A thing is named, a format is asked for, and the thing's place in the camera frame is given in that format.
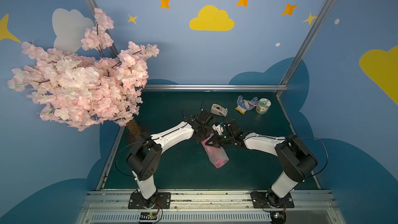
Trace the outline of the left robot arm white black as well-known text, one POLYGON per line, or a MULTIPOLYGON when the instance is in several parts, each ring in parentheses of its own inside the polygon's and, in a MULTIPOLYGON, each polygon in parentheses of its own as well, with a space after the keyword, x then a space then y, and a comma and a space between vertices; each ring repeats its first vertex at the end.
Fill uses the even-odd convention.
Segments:
POLYGON ((202 109, 197 116, 186 118, 166 131, 157 134, 144 132, 131 144, 126 163, 136 181, 137 194, 142 207, 150 209, 160 206, 153 176, 162 154, 182 141, 194 138, 201 142, 209 138, 214 123, 216 123, 215 117, 202 109))

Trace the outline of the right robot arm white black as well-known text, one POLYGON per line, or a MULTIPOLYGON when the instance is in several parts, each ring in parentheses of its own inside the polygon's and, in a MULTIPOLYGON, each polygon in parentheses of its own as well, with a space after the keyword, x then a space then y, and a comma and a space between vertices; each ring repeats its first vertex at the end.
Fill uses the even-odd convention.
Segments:
POLYGON ((251 192, 257 203, 273 208, 286 207, 291 203, 290 192, 311 177, 318 160, 303 141, 296 135, 274 137, 242 131, 235 121, 227 124, 204 125, 198 131, 205 147, 220 150, 227 145, 244 147, 276 156, 283 172, 266 193, 251 192))

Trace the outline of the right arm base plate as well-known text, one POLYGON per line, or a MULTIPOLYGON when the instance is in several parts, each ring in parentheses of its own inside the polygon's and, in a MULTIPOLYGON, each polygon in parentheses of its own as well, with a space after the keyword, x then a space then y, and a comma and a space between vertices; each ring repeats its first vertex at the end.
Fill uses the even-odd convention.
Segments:
POLYGON ((250 193, 254 208, 294 208, 291 193, 283 198, 278 197, 273 192, 252 191, 250 193))

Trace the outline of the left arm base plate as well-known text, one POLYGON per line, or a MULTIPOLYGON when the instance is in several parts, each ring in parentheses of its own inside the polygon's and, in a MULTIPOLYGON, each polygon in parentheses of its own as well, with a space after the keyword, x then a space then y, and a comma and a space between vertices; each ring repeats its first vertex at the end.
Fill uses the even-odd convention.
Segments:
POLYGON ((169 209, 171 203, 171 193, 156 192, 149 199, 145 199, 139 192, 134 192, 130 195, 128 209, 153 209, 162 208, 169 209))

